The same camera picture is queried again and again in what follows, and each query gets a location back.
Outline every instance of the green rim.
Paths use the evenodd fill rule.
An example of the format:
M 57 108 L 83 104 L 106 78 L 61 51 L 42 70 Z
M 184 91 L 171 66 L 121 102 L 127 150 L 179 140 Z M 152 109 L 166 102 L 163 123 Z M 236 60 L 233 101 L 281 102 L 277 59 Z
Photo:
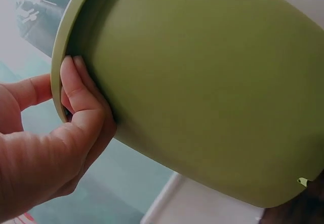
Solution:
M 81 10 L 82 5 L 86 0 L 70 0 L 63 19 L 57 30 L 53 54 L 52 54 L 52 69 L 51 69 L 51 89 L 53 101 L 56 111 L 63 122 L 67 122 L 65 108 L 61 104 L 62 82 L 60 77 L 60 69 L 62 61 L 65 57 L 66 47 L 69 37 L 76 21 L 76 18 Z

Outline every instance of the olive green container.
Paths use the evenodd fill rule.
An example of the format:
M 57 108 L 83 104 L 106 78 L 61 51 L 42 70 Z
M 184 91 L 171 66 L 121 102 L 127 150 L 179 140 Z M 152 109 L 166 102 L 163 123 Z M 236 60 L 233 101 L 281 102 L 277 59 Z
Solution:
M 116 138 L 260 207 L 324 168 L 324 31 L 284 0 L 71 0 L 53 52 L 83 55 Z

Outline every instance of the finger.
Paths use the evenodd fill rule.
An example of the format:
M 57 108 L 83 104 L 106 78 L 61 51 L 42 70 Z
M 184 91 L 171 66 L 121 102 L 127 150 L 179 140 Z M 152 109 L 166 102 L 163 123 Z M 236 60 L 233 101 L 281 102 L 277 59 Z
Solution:
M 4 86 L 15 97 L 21 111 L 52 98 L 49 74 L 29 78 L 17 83 L 4 84 Z
M 112 113 L 108 102 L 105 100 L 103 95 L 100 93 L 95 83 L 89 76 L 87 72 L 87 68 L 84 64 L 83 59 L 80 56 L 76 56 L 73 58 L 75 67 L 83 81 L 83 83 L 87 86 L 87 88 L 92 92 L 92 94 L 102 103 L 106 111 L 106 120 L 101 130 L 100 136 L 96 141 L 95 145 L 89 151 L 85 162 L 85 172 L 88 168 L 94 163 L 94 161 L 103 153 L 103 151 L 108 146 L 109 142 L 112 140 L 116 133 L 116 124 L 113 120 Z
M 99 102 L 104 106 L 104 108 L 107 110 L 107 112 L 111 114 L 111 109 L 110 109 L 110 106 L 109 106 L 107 100 L 104 98 L 104 96 L 101 94 L 98 87 L 94 83 L 94 81 L 91 79 L 82 57 L 75 56 L 73 58 L 73 60 L 75 63 L 76 70 L 77 70 L 78 74 L 80 75 L 81 80 L 84 83 L 84 85 L 99 100 Z
M 63 124 L 52 135 L 63 140 L 69 149 L 86 157 L 102 129 L 105 112 L 100 102 L 82 83 L 71 57 L 66 57 L 61 66 L 61 80 L 65 93 L 75 114 L 71 124 Z
M 64 88 L 62 88 L 62 91 L 61 91 L 61 102 L 62 102 L 63 106 L 65 106 L 65 108 L 69 110 L 70 113 L 72 113 L 72 114 L 75 113 L 75 111 L 73 110 L 73 108 L 71 106 L 70 100 L 65 93 Z

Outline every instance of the skin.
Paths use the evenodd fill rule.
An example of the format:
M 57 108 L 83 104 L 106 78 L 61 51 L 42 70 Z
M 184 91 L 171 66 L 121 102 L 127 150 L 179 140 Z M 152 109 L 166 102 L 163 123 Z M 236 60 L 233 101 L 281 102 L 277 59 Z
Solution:
M 72 116 L 43 136 L 24 131 L 21 112 L 52 98 L 50 75 L 0 84 L 0 223 L 71 194 L 115 135 L 110 107 L 81 57 L 64 59 L 61 80 Z

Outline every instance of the knuckle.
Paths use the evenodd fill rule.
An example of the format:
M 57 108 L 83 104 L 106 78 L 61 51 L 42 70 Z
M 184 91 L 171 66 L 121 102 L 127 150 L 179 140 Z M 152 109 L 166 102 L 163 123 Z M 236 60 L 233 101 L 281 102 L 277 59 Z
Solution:
M 78 86 L 77 88 L 74 88 L 73 90 L 70 91 L 65 91 L 66 95 L 68 98 L 73 98 L 76 95 L 84 94 L 86 92 L 85 86 Z

